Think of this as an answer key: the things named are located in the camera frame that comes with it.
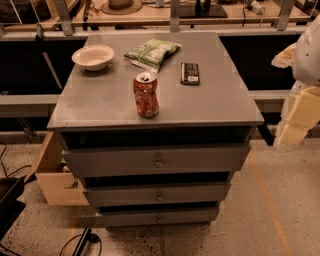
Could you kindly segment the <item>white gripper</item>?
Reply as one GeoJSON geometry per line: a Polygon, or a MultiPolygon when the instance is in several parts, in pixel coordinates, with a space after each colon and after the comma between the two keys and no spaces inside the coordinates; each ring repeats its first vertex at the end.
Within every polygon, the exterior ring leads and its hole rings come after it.
{"type": "MultiPolygon", "coordinates": [[[[271,64],[282,69],[291,67],[295,48],[295,43],[289,45],[274,56],[271,64]]],[[[313,128],[319,121],[320,88],[318,86],[309,88],[309,85],[296,80],[282,106],[281,121],[277,125],[275,144],[299,145],[307,135],[305,129],[313,128]]]]}

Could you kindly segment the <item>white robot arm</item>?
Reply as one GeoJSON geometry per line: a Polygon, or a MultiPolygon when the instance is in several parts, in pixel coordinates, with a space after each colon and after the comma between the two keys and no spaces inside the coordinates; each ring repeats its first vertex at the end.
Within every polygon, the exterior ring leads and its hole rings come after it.
{"type": "Polygon", "coordinates": [[[274,146],[294,148],[320,122],[320,16],[271,64],[292,68],[295,83],[283,103],[274,146]]]}

